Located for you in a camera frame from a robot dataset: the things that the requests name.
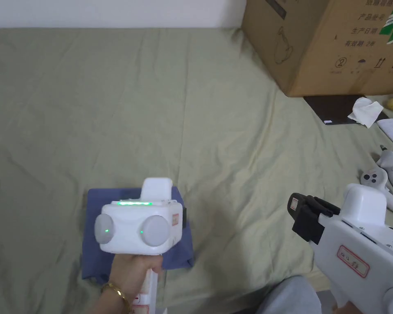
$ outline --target gold bracelet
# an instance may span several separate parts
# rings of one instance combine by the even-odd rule
[[[104,292],[104,290],[105,290],[107,287],[110,287],[111,289],[113,289],[113,290],[116,292],[116,294],[119,295],[119,296],[122,298],[122,301],[124,302],[125,309],[126,309],[125,313],[126,313],[126,314],[129,314],[129,313],[131,312],[132,308],[131,308],[131,305],[129,304],[129,301],[125,298],[125,295],[124,295],[124,293],[121,291],[121,289],[120,289],[119,287],[117,287],[116,285],[114,285],[113,283],[107,282],[107,283],[105,283],[105,284],[102,286],[101,293]]]

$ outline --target folded blue towel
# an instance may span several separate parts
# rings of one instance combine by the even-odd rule
[[[102,207],[113,200],[138,199],[141,188],[124,189],[90,189],[86,209],[86,225],[83,238],[83,256],[81,259],[83,279],[96,278],[99,284],[108,282],[114,254],[104,252],[95,240],[95,220],[101,213]],[[183,199],[177,187],[172,188],[172,199],[183,206]],[[165,254],[163,268],[176,269],[194,265],[194,249],[189,222],[182,230],[182,239]]]

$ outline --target black mount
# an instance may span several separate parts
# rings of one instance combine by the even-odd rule
[[[341,209],[318,197],[293,193],[287,204],[288,213],[294,219],[292,230],[305,241],[319,244],[324,227],[319,224],[319,215],[332,217],[339,215]]]

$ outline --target round gray knob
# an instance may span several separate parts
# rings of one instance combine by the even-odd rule
[[[97,243],[106,244],[114,234],[113,220],[110,215],[101,213],[95,220],[95,238]]]
[[[170,227],[166,219],[162,216],[154,215],[144,221],[140,232],[145,244],[151,247],[158,247],[169,238]]]

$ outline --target hand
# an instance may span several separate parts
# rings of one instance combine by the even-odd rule
[[[155,273],[162,272],[161,255],[128,255],[116,254],[109,275],[109,282],[119,286],[127,300],[132,301],[140,293],[148,269]]]
[[[344,307],[340,307],[340,308],[337,308],[337,306],[335,305],[332,310],[333,310],[333,314],[363,314],[351,302],[346,303]]]

